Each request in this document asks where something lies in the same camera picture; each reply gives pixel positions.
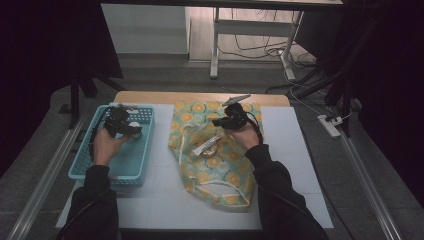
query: hand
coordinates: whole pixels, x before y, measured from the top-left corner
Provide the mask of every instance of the hand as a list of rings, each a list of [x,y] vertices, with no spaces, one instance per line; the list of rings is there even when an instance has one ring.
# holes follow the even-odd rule
[[[96,138],[94,139],[94,164],[108,166],[110,160],[112,160],[122,144],[129,138],[130,136],[126,135],[115,139],[109,135],[109,132],[105,128],[97,131]]]
[[[246,150],[259,145],[258,135],[250,123],[247,123],[239,130],[226,129],[225,131],[230,134],[240,145],[246,148]]]

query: black sleeve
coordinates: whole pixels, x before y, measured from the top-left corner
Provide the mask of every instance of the black sleeve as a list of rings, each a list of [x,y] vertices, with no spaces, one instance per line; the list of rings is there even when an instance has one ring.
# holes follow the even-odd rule
[[[87,170],[84,186],[75,190],[67,222],[74,217],[65,232],[65,239],[113,239],[118,237],[118,206],[116,193],[112,191],[108,178],[109,167],[92,166]],[[82,214],[79,212],[99,194],[104,195]]]
[[[328,239],[306,207],[305,198],[293,190],[287,168],[272,161],[269,146],[252,147],[246,157],[255,167],[259,214],[268,239]]]

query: blue plastic basket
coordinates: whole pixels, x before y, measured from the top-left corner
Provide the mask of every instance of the blue plastic basket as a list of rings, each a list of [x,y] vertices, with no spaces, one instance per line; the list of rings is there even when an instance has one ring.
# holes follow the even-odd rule
[[[92,129],[96,126],[98,119],[109,105],[100,106],[93,119],[87,133],[84,136],[82,144],[72,163],[68,176],[71,179],[84,182],[85,172],[93,165],[90,158],[90,149],[88,143]],[[147,161],[150,152],[150,144],[154,131],[154,109],[148,106],[131,106],[133,110],[128,111],[129,122],[138,122],[142,127],[142,134],[139,138],[131,138],[125,142],[118,154],[109,164],[109,178],[112,186],[115,187],[141,187],[144,182],[144,176],[147,167]],[[109,116],[109,111],[101,119],[99,128],[103,126],[103,120]]]

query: power strip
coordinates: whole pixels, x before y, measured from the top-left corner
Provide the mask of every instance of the power strip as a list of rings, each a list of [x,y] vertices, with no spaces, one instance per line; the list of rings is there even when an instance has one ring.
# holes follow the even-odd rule
[[[318,116],[318,120],[324,126],[325,130],[327,130],[328,134],[330,134],[331,138],[339,137],[340,132],[334,127],[331,121],[326,121],[327,116],[320,115]]]

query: aluminum rail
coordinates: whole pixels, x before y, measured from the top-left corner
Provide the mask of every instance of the aluminum rail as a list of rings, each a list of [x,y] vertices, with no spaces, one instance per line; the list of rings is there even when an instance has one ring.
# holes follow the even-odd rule
[[[12,228],[7,240],[25,239],[31,229],[32,224],[37,217],[37,214],[43,205],[56,177],[65,162],[65,159],[71,150],[72,144],[78,136],[78,133],[87,120],[87,113],[92,110],[92,101],[88,101],[87,106],[79,121],[73,129],[69,129],[63,137],[58,149],[50,160],[49,165],[43,173],[40,181],[32,192],[27,204],[21,212],[18,220]]]
[[[356,175],[358,176],[359,181],[361,182],[365,194],[368,197],[368,201],[375,210],[377,219],[380,222],[381,228],[383,229],[383,232],[386,235],[387,239],[401,240],[402,237],[400,236],[395,222],[393,221],[393,218],[391,217],[386,204],[378,193],[377,188],[375,187],[374,182],[372,181],[366,166],[364,165],[361,157],[359,156],[355,145],[343,131],[341,131],[341,141],[343,147],[349,155],[353,168],[355,169]]]

